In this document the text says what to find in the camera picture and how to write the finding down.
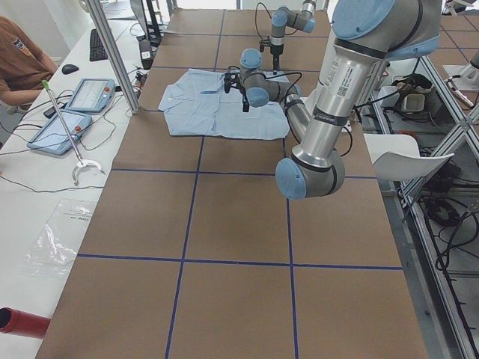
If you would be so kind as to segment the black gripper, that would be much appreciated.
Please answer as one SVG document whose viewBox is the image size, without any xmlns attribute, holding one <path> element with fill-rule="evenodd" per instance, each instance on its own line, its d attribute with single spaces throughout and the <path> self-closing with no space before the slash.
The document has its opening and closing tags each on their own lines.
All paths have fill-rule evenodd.
<svg viewBox="0 0 479 359">
<path fill-rule="evenodd" d="M 270 44 L 270 53 L 272 55 L 273 59 L 273 72 L 277 73 L 278 72 L 278 67 L 279 67 L 279 59 L 280 56 L 283 54 L 284 51 L 284 45 L 275 45 L 273 43 Z"/>
<path fill-rule="evenodd" d="M 240 93 L 242 94 L 242 111 L 249 112 L 249 103 L 248 103 L 248 98 L 246 95 L 246 88 L 244 84 L 242 83 L 242 80 L 239 76 L 236 77 L 235 84 L 236 84 L 236 89 L 239 90 Z"/>
</svg>

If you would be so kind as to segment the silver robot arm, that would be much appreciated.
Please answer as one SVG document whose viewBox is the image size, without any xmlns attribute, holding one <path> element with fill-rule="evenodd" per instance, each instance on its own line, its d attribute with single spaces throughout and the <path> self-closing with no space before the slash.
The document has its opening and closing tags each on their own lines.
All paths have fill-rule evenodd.
<svg viewBox="0 0 479 359">
<path fill-rule="evenodd" d="M 263 42 L 263 46 L 268 46 L 272 55 L 272 71 L 274 75 L 278 74 L 280 67 L 280 56 L 284 51 L 284 39 L 287 28 L 312 33 L 317 25 L 315 13 L 317 7 L 324 13 L 327 13 L 329 1 L 303 1 L 299 11 L 289 9 L 287 6 L 279 7 L 271 17 L 271 34 Z"/>
<path fill-rule="evenodd" d="M 367 75 L 378 61 L 419 58 L 439 44 L 440 1 L 339 1 L 320 71 L 316 104 L 308 111 L 294 85 L 266 79 L 262 55 L 246 49 L 238 82 L 252 107 L 281 104 L 299 144 L 275 169 L 278 189 L 289 199 L 326 196 L 345 177 L 335 149 Z"/>
</svg>

